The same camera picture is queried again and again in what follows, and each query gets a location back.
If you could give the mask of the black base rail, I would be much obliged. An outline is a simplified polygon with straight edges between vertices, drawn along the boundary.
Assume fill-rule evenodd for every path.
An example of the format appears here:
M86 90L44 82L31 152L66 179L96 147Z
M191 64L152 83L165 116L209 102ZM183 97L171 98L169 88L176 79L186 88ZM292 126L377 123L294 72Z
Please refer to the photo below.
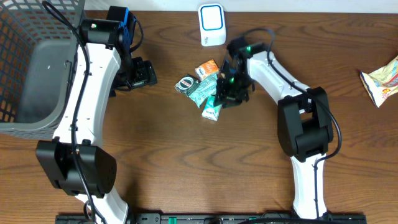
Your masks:
M367 224L364 215L326 214L318 220L304 220L289 213L269 212L263 215L161 215L139 213L127 219L130 224L243 224L243 223L337 223Z

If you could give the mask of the teal snack packet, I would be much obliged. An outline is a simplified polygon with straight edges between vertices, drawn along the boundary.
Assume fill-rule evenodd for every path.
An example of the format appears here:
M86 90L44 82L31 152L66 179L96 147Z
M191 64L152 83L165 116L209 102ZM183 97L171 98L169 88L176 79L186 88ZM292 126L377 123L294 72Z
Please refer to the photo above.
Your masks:
M202 80L198 87L189 95L189 98L200 107L201 104L210 96L216 93L217 75L210 75Z

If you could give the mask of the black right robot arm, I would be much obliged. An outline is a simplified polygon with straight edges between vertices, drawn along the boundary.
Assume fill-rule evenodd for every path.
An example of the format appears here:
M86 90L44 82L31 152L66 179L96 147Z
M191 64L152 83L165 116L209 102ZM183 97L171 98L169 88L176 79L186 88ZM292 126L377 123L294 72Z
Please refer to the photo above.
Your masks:
M310 88L295 79L263 43L232 40L221 68L214 104L222 108L248 101L258 83L277 105L277 137L292 161L295 198L293 210L304 219L326 215L323 165L333 140L332 120L324 89Z

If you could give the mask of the green Zam-Buk tin box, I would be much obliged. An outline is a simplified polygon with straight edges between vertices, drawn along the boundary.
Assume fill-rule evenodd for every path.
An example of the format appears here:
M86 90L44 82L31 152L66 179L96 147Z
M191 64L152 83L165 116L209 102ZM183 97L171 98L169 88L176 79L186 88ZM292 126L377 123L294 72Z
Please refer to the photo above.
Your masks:
M197 78L186 74L175 84L175 89L185 96L190 96L198 88L199 84L200 82Z

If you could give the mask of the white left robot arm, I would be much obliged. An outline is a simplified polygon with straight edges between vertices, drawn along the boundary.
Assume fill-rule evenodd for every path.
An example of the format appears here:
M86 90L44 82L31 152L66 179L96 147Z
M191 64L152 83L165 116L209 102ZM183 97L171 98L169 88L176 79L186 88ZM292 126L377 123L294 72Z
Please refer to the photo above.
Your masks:
M78 48L72 87L60 124L39 141L37 159L50 183L83 202L73 223L134 223L130 206L115 188L117 163L103 149L103 121L110 96L155 85L150 61L133 57L141 27L126 7L112 6L105 19L83 19L72 27Z

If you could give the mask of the white barcode scanner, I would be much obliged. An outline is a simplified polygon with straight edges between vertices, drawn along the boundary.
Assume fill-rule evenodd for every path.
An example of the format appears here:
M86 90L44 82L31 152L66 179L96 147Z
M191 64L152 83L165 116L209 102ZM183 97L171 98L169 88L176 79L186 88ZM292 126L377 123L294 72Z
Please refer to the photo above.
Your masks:
M202 4L198 8L198 20L202 46L211 47L226 42L226 23L221 4Z

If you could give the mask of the orange white small box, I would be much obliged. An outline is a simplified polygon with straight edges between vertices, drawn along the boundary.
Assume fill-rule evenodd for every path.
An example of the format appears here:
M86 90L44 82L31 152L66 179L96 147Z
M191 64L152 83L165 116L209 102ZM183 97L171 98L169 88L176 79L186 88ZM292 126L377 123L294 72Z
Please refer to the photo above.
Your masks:
M217 75L217 74L219 74L219 72L220 72L219 67L217 66L214 59L211 59L211 60L199 65L195 69L195 73L199 77L200 81L203 81L210 75Z

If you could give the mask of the black plastic mesh basket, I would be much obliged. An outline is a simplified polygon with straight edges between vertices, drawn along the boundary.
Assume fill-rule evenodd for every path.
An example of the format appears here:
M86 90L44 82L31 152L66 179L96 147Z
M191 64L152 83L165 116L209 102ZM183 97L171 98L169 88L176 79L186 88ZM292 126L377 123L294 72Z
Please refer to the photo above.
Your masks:
M76 72L72 31L42 1L1 1L1 133L50 139Z

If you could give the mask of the small teal tissue packet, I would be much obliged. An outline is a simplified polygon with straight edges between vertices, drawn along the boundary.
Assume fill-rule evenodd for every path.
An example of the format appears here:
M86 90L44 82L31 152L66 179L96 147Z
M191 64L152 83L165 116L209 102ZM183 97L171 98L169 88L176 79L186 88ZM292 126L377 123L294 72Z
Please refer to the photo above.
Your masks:
M215 96L209 96L207 98L206 105L201 114L202 117L213 121L218 120L222 106L221 105L216 106L215 99L216 99Z

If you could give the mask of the yellow white snack bag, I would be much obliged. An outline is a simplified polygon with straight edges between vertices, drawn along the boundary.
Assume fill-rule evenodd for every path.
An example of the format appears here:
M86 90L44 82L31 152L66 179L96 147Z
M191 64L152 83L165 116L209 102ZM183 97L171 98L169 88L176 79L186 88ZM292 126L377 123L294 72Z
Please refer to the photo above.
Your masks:
M397 57L369 74L360 72L359 77L374 105L380 108L389 96L397 93Z

